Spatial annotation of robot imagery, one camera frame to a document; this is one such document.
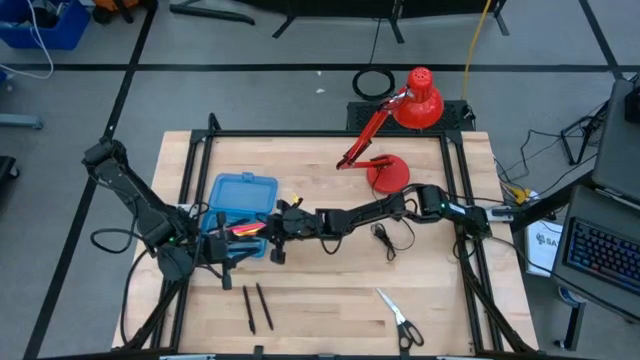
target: lamp base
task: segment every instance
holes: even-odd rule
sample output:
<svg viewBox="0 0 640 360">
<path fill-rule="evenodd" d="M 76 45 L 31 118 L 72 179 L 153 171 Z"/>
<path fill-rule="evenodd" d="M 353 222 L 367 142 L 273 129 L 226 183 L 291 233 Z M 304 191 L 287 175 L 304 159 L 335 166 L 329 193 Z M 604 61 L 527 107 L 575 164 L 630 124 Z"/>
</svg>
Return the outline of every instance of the lamp base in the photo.
<svg viewBox="0 0 640 360">
<path fill-rule="evenodd" d="M 376 158 L 386 157 L 392 164 L 381 168 L 368 168 L 367 181 L 373 190 L 381 194 L 391 194 L 402 190 L 409 183 L 409 166 L 404 160 L 395 155 L 381 155 Z"/>
</svg>

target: black marker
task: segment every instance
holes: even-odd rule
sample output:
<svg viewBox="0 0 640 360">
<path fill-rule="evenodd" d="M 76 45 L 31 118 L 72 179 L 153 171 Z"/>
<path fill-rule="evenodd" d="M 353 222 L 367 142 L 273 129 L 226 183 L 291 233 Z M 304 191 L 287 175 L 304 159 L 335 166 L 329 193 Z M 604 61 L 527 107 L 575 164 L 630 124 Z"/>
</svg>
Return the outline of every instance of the black marker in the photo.
<svg viewBox="0 0 640 360">
<path fill-rule="evenodd" d="M 242 287 L 242 292 L 244 293 L 244 302 L 247 305 L 247 314 L 249 314 L 249 329 L 253 335 L 256 334 L 256 325 L 253 323 L 253 314 L 251 313 L 251 304 L 249 303 L 249 294 L 247 293 L 247 287 Z"/>
<path fill-rule="evenodd" d="M 258 289 L 258 295 L 260 296 L 260 302 L 262 303 L 262 308 L 264 309 L 264 314 L 267 316 L 267 322 L 269 323 L 269 327 L 273 330 L 273 322 L 271 322 L 271 315 L 269 315 L 269 309 L 267 308 L 267 302 L 264 301 L 264 295 L 262 295 L 262 288 L 260 288 L 260 284 L 256 283 L 256 289 Z"/>
</svg>

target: red desk lamp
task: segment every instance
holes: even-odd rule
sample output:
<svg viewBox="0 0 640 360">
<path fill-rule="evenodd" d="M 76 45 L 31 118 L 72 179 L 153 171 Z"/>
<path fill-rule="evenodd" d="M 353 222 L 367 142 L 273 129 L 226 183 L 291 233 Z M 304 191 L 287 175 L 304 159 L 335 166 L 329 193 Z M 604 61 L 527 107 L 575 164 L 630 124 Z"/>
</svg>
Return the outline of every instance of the red desk lamp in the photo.
<svg viewBox="0 0 640 360">
<path fill-rule="evenodd" d="M 358 141 L 344 154 L 336 168 L 367 168 L 369 185 L 379 193 L 389 194 L 402 190 L 409 183 L 409 167 L 399 157 L 385 154 L 366 162 L 356 160 L 371 145 L 371 138 L 384 124 L 387 116 L 393 115 L 406 128 L 426 129 L 438 122 L 443 112 L 444 102 L 438 89 L 433 86 L 431 71 L 424 67 L 411 70 L 407 85 L 380 105 L 362 130 Z"/>
</svg>

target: black cable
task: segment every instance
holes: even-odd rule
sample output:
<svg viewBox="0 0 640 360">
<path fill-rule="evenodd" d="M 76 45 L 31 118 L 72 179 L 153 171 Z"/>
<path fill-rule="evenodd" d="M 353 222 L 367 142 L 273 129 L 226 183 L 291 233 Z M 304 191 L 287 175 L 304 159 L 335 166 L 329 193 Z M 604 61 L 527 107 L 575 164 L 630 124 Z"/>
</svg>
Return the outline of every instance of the black cable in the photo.
<svg viewBox="0 0 640 360">
<path fill-rule="evenodd" d="M 546 227 L 547 230 L 556 233 L 556 234 L 562 234 L 562 231 L 558 231 L 558 230 L 553 230 L 552 228 L 550 228 L 547 224 L 544 223 L 544 221 L 540 221 L 540 224 L 542 224 L 542 226 Z"/>
<path fill-rule="evenodd" d="M 136 220 L 137 217 L 133 217 L 133 221 L 131 222 L 131 228 L 133 229 L 133 227 L 136 224 Z M 113 249 L 109 249 L 105 246 L 102 246 L 98 243 L 98 241 L 95 239 L 96 235 L 100 235 L 100 234 L 112 234 L 112 233 L 117 233 L 117 234 L 125 234 L 125 235 L 129 235 L 129 239 L 127 240 L 127 244 L 119 250 L 113 250 Z M 138 234 L 136 234 L 135 232 L 133 232 L 133 230 L 125 230 L 125 229 L 118 229 L 118 228 L 105 228 L 105 229 L 99 229 L 96 230 L 94 232 L 91 233 L 91 235 L 89 235 L 89 239 L 91 240 L 91 244 L 93 244 L 93 246 L 97 247 L 98 249 L 102 250 L 102 251 L 106 251 L 109 254 L 122 254 L 123 252 L 127 251 L 127 249 L 129 249 L 129 247 L 131 246 L 131 242 L 133 241 L 133 238 L 136 238 L 138 240 L 141 240 L 142 242 L 144 242 L 144 238 Z"/>
<path fill-rule="evenodd" d="M 554 212 L 554 213 L 556 213 L 556 214 L 557 214 L 557 213 L 561 213 L 561 212 L 564 210 L 564 208 L 566 208 L 566 207 L 567 207 L 567 205 L 568 205 L 568 204 L 564 204 L 564 205 L 562 205 L 559 209 L 554 210 L 553 212 Z"/>
<path fill-rule="evenodd" d="M 586 160 L 584 160 L 583 162 L 577 164 L 576 166 L 574 166 L 573 168 L 569 169 L 569 171 L 565 172 L 564 174 L 562 174 L 562 176 L 560 176 L 558 178 L 558 180 L 556 180 L 556 182 L 553 183 L 553 185 L 549 186 L 548 188 L 546 188 L 545 190 L 541 191 L 538 193 L 538 196 L 541 196 L 542 194 L 548 192 L 549 190 L 553 189 L 556 185 L 558 185 L 558 183 L 560 183 L 560 181 L 562 181 L 562 179 L 564 179 L 565 176 L 569 175 L 571 172 L 573 172 L 574 170 L 576 170 L 577 168 L 579 168 L 581 165 L 584 165 L 586 162 L 588 162 L 589 160 L 595 158 L 598 154 L 595 153 L 593 155 L 591 155 L 589 158 L 587 158 Z"/>
<path fill-rule="evenodd" d="M 380 34 L 380 23 L 382 19 L 378 19 L 378 26 L 376 27 L 376 36 L 373 39 L 373 48 L 371 49 L 371 57 L 369 58 L 369 65 L 373 64 L 373 56 L 376 53 L 376 47 L 378 46 L 378 34 Z"/>
<path fill-rule="evenodd" d="M 393 242 L 391 242 L 391 239 L 389 238 L 389 235 L 387 234 L 387 230 L 385 229 L 384 225 L 382 225 L 381 223 L 375 223 L 371 225 L 371 233 L 373 234 L 373 236 L 379 239 L 380 241 L 382 241 L 384 246 L 387 247 L 387 261 L 393 261 L 393 259 L 396 258 L 396 255 L 397 255 L 396 251 L 409 250 L 413 246 L 413 244 L 416 242 L 416 233 L 413 232 L 413 229 L 411 228 L 409 223 L 407 223 L 404 219 L 401 219 L 401 220 L 404 222 L 405 225 L 407 225 L 407 228 L 409 228 L 409 231 L 411 232 L 411 235 L 412 235 L 411 243 L 404 248 L 398 248 L 393 244 Z"/>
<path fill-rule="evenodd" d="M 456 248 L 458 247 L 458 244 L 460 244 L 460 242 L 463 243 L 463 246 L 466 246 L 466 245 L 464 245 L 465 241 L 466 241 L 466 239 L 465 240 L 456 240 L 453 243 L 453 248 L 451 249 L 451 252 L 453 253 L 453 257 L 455 257 L 458 260 L 465 260 L 466 261 L 466 260 L 470 259 L 476 253 L 476 250 L 478 249 L 478 247 L 477 247 L 478 240 L 474 239 L 473 240 L 473 250 L 471 250 L 471 252 L 468 253 L 467 256 L 464 257 L 464 259 L 460 258 L 460 255 L 456 252 Z"/>
<path fill-rule="evenodd" d="M 413 200 L 413 199 L 407 199 L 404 204 L 406 205 L 408 202 L 412 202 L 413 203 L 413 212 L 414 213 L 418 213 L 418 203 Z"/>
<path fill-rule="evenodd" d="M 207 209 L 206 209 L 206 210 L 200 210 L 200 211 L 198 211 L 198 213 L 193 214 L 193 215 L 191 216 L 191 218 L 192 218 L 192 219 L 199 218 L 201 215 L 206 214 L 206 213 L 207 213 L 207 211 L 209 211 L 209 210 L 211 209 L 211 206 L 209 206 L 209 203 L 207 203 L 207 202 L 205 202 L 205 201 L 200 201 L 200 202 L 197 202 L 197 203 L 194 203 L 194 204 L 192 204 L 192 205 L 191 205 L 191 207 L 189 208 L 188 214 L 191 214 L 191 211 L 193 211 L 193 208 L 194 208 L 196 205 L 198 205 L 198 206 L 201 206 L 201 205 L 207 205 Z"/>
<path fill-rule="evenodd" d="M 144 249 L 140 253 L 140 255 L 138 255 L 136 260 L 133 262 L 133 265 L 131 265 L 131 269 L 129 269 L 129 273 L 127 274 L 127 280 L 125 281 L 124 292 L 122 295 L 122 307 L 120 308 L 120 337 L 122 338 L 123 344 L 126 344 L 129 342 L 127 340 L 127 336 L 125 335 L 125 331 L 124 331 L 124 316 L 127 311 L 127 298 L 129 296 L 129 285 L 131 284 L 131 277 L 133 275 L 133 271 L 136 269 L 136 267 L 140 263 L 140 260 L 142 260 L 142 258 L 148 253 L 149 252 L 147 251 L 147 249 Z"/>
<path fill-rule="evenodd" d="M 324 252 L 327 253 L 327 255 L 335 255 L 335 253 L 337 253 L 338 250 L 340 250 L 340 245 L 342 245 L 342 238 L 338 240 L 338 245 L 336 245 L 336 247 L 333 250 L 327 249 L 327 245 L 324 243 L 325 241 L 326 240 L 320 239 L 320 245 L 322 245 L 322 250 L 324 250 Z"/>
<path fill-rule="evenodd" d="M 598 109 L 599 109 L 602 105 L 604 105 L 606 102 L 607 102 L 607 101 L 604 101 L 604 102 L 602 102 L 602 103 L 598 104 L 598 106 L 596 106 L 596 107 L 594 107 L 593 109 L 591 109 L 591 111 L 589 111 L 589 112 L 587 113 L 587 115 L 586 115 L 586 116 L 584 116 L 584 117 L 582 117 L 582 118 L 584 119 L 584 118 L 589 117 L 589 116 L 590 116 L 594 111 L 598 110 Z M 583 129 L 582 127 L 577 127 L 576 129 L 574 129 L 573 131 L 571 131 L 570 133 L 568 133 L 565 137 L 581 137 L 581 136 L 571 136 L 571 134 L 575 133 L 575 132 L 576 132 L 576 131 L 578 131 L 578 130 L 581 130 L 581 131 L 582 131 L 582 135 L 581 135 L 581 136 L 584 136 L 584 134 L 585 134 L 584 129 Z M 525 158 L 525 156 L 524 156 L 524 147 L 526 147 L 527 143 L 529 142 L 530 137 L 531 137 L 531 133 L 535 133 L 535 134 L 543 135 L 543 136 L 555 137 L 555 138 L 557 138 L 557 139 L 556 139 L 556 141 L 554 141 L 553 143 L 551 143 L 549 146 L 546 146 L 546 147 L 544 147 L 544 148 L 542 148 L 542 149 L 538 150 L 538 151 L 537 151 L 536 153 L 534 153 L 533 155 L 531 155 L 531 156 L 529 156 L 529 157 L 526 157 L 526 158 Z M 529 129 L 529 130 L 528 130 L 528 132 L 527 132 L 527 139 L 525 140 L 524 144 L 522 144 L 522 146 L 520 147 L 520 155 L 522 156 L 522 160 L 520 160 L 520 161 L 518 161 L 517 163 L 515 163 L 515 164 L 511 165 L 508 169 L 504 170 L 504 171 L 502 172 L 502 174 L 500 174 L 500 175 L 506 175 L 508 171 L 510 171 L 511 169 L 513 169 L 514 167 L 518 166 L 518 165 L 519 165 L 519 164 L 521 164 L 521 163 L 523 163 L 523 164 L 524 164 L 524 167 L 525 167 L 525 173 L 524 173 L 524 174 L 521 174 L 521 175 L 518 175 L 518 176 L 516 176 L 516 177 L 513 177 L 512 179 L 513 179 L 513 180 L 518 180 L 518 179 L 521 179 L 521 178 L 523 178 L 523 177 L 525 177 L 525 176 L 529 175 L 529 167 L 527 166 L 527 160 L 530 160 L 530 159 L 532 159 L 533 157 L 537 156 L 538 154 L 542 153 L 543 151 L 545 151 L 545 150 L 547 150 L 547 149 L 549 149 L 549 148 L 553 147 L 555 144 L 557 144 L 557 143 L 558 143 L 558 142 L 560 142 L 561 140 L 562 140 L 562 137 L 561 137 L 560 135 L 550 134 L 550 133 L 546 133 L 546 132 L 542 132 L 542 131 L 538 131 L 538 130 Z"/>
<path fill-rule="evenodd" d="M 494 157 L 493 160 L 496 162 L 496 164 L 498 164 L 498 166 L 500 167 L 500 170 L 502 170 L 502 175 L 504 175 L 504 178 L 505 178 L 505 180 L 502 180 L 502 178 L 500 177 L 501 174 L 498 174 L 498 179 L 500 179 L 500 181 L 506 182 L 507 184 L 517 187 L 518 189 L 522 190 L 522 192 L 525 192 L 524 187 L 522 187 L 522 185 L 516 184 L 515 182 L 511 181 L 511 179 L 509 179 L 509 175 L 507 174 L 507 171 L 504 169 L 504 166 L 502 166 L 502 164 L 500 163 L 500 160 L 498 160 L 496 157 Z"/>
<path fill-rule="evenodd" d="M 125 191 L 122 191 L 108 184 L 103 184 L 100 180 L 98 180 L 95 176 L 93 176 L 92 173 L 89 173 L 89 177 L 93 181 L 95 181 L 96 185 L 103 187 L 105 189 L 111 190 L 115 193 L 123 194 L 124 196 L 126 196 L 128 198 L 127 199 L 128 202 L 133 204 L 133 210 L 134 210 L 133 218 L 131 220 L 131 226 L 129 226 L 128 231 L 123 229 L 113 229 L 113 228 L 96 230 L 89 235 L 89 240 L 91 241 L 91 244 L 102 251 L 108 252 L 109 254 L 122 254 L 123 252 L 127 251 L 127 249 L 129 249 L 129 247 L 131 246 L 131 243 L 133 242 L 134 237 L 144 242 L 143 238 L 135 234 L 136 222 L 138 221 L 138 204 L 136 203 L 135 198 L 127 194 Z M 129 238 L 127 239 L 127 244 L 120 250 L 112 250 L 105 246 L 100 245 L 100 243 L 98 243 L 95 237 L 96 235 L 106 234 L 106 233 L 121 233 L 121 234 L 129 235 Z"/>
</svg>

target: scissor handle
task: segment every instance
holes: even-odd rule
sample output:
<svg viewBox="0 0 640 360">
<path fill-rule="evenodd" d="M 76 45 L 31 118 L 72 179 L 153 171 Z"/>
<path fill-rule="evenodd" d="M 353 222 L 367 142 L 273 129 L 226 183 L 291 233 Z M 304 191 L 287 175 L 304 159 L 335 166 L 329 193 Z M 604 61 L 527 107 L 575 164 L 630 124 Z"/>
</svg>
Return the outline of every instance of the scissor handle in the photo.
<svg viewBox="0 0 640 360">
<path fill-rule="evenodd" d="M 404 328 L 404 323 L 398 325 L 398 347 L 400 351 L 409 351 L 411 349 L 411 345 L 413 345 L 413 338 Z"/>
<path fill-rule="evenodd" d="M 400 350 L 409 350 L 414 343 L 418 346 L 424 345 L 422 334 L 409 320 L 405 320 L 402 324 L 398 325 L 398 337 L 400 338 Z"/>
</svg>

